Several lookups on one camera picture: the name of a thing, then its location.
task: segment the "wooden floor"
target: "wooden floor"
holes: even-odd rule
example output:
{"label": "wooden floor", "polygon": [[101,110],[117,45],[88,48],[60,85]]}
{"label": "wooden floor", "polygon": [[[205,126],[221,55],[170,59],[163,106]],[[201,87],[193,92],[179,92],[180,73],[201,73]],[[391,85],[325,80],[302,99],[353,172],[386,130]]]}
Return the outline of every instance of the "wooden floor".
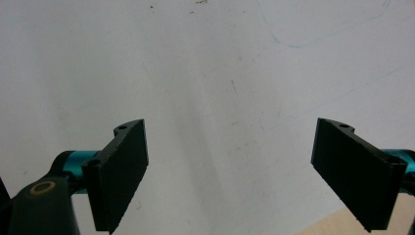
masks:
{"label": "wooden floor", "polygon": [[313,226],[303,230],[299,235],[408,235],[415,217],[415,198],[399,194],[393,209],[391,222],[386,231],[368,233],[347,209],[341,209]]}

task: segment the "white surface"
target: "white surface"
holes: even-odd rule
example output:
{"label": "white surface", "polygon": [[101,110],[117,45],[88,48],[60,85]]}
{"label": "white surface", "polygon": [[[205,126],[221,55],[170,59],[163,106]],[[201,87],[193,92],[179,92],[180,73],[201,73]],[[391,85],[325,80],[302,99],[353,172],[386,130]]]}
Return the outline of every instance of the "white surface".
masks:
{"label": "white surface", "polygon": [[414,25],[412,0],[0,1],[1,176],[14,196],[144,118],[115,234],[295,234],[342,205],[309,163],[318,117],[415,149]]}

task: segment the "beige surface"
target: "beige surface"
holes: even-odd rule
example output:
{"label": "beige surface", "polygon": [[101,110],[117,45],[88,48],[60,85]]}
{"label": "beige surface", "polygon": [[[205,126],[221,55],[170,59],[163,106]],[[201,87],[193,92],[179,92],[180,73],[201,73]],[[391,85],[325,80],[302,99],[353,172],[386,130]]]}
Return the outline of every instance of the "beige surface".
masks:
{"label": "beige surface", "polygon": [[[415,216],[415,198],[400,194],[397,198],[391,222],[386,231],[372,231],[371,234],[407,235]],[[369,234],[353,214],[347,209],[341,209],[326,219],[303,230],[299,235],[349,235]]]}

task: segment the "whiteboard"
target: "whiteboard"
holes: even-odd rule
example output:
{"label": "whiteboard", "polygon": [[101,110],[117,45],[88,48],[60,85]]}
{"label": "whiteboard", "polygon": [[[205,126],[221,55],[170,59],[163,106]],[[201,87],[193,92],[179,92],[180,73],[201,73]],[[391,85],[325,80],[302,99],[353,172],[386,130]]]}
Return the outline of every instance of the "whiteboard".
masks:
{"label": "whiteboard", "polygon": [[0,175],[15,196],[144,118],[115,234],[296,234],[344,206],[310,164],[317,118],[415,149],[414,25],[412,0],[1,1]]}

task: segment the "wooden surface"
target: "wooden surface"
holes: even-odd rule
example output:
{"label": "wooden surface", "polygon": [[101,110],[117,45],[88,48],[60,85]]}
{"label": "wooden surface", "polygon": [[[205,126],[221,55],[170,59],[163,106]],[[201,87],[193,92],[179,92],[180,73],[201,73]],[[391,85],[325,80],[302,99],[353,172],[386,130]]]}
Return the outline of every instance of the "wooden surface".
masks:
{"label": "wooden surface", "polygon": [[[391,222],[386,231],[372,231],[371,234],[407,235],[415,216],[415,199],[400,194],[396,201]],[[324,220],[303,230],[299,235],[364,235],[369,234],[355,219],[353,214],[343,208]]]}

